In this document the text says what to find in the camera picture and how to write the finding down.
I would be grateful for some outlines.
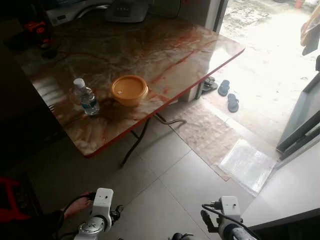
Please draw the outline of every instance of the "floor tile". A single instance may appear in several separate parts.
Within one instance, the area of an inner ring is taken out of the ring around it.
[[[135,198],[104,239],[167,240],[176,232],[208,238],[160,180]]]
[[[159,177],[190,151],[190,147],[167,125],[152,118],[136,152]]]
[[[221,196],[236,196],[243,213],[254,197],[232,179],[222,180],[202,159],[191,151],[160,177],[175,199],[203,231],[207,227],[200,216],[201,204],[217,201]],[[207,233],[212,240],[216,233]]]

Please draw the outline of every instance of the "marble table top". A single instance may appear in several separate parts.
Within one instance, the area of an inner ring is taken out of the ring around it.
[[[144,22],[105,22],[88,15],[55,28],[58,54],[41,57],[31,48],[15,58],[39,95],[85,157],[128,133],[244,51],[244,46],[180,18],[147,16]],[[138,75],[149,87],[136,107],[112,99],[112,81]],[[100,114],[85,115],[72,94],[83,78],[100,104]]]

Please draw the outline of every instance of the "outdoor ground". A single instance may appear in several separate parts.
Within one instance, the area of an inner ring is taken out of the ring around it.
[[[275,147],[300,92],[315,76],[318,52],[302,56],[300,28],[313,7],[295,1],[229,0],[220,34],[245,45],[245,51],[213,74],[230,81],[239,111],[212,92],[204,98],[236,122]]]

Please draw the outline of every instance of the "bowl lid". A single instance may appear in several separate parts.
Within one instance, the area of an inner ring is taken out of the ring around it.
[[[111,91],[119,99],[136,99],[144,94],[146,81],[136,75],[121,76],[112,83]]]

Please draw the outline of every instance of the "bottle label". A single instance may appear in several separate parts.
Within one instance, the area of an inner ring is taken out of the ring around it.
[[[89,104],[81,104],[84,109],[91,109],[97,104],[97,100],[93,100]]]

